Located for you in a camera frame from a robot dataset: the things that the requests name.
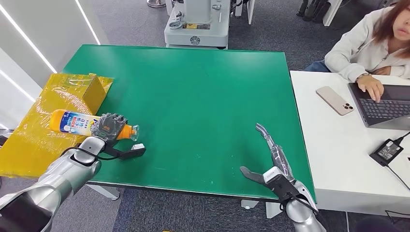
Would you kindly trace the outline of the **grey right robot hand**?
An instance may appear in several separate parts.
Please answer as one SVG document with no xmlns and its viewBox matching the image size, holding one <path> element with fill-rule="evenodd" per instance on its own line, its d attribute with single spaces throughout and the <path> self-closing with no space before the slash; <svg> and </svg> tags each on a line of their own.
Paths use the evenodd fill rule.
<svg viewBox="0 0 410 232">
<path fill-rule="evenodd" d="M 266 171 L 264 174 L 259 174 L 250 171 L 245 166 L 241 166 L 240 171 L 243 174 L 243 176 L 247 179 L 250 179 L 256 183 L 259 183 L 267 187 L 268 182 L 270 182 L 277 175 L 281 174 L 291 184 L 294 185 L 296 183 L 296 179 L 293 176 L 291 166 L 287 161 L 287 158 L 283 152 L 282 147 L 274 142 L 273 138 L 262 124 L 256 123 L 255 128 L 267 142 L 271 159 L 273 162 L 273 167 Z"/>
</svg>

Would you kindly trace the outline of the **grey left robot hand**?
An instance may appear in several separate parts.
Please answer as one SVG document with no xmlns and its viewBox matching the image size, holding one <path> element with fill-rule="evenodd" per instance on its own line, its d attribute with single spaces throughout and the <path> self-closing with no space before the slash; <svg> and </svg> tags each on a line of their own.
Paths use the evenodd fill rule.
<svg viewBox="0 0 410 232">
<path fill-rule="evenodd" d="M 91 135 L 99 137 L 107 143 L 116 143 L 120 132 L 128 120 L 116 113 L 103 114 L 91 127 Z"/>
</svg>

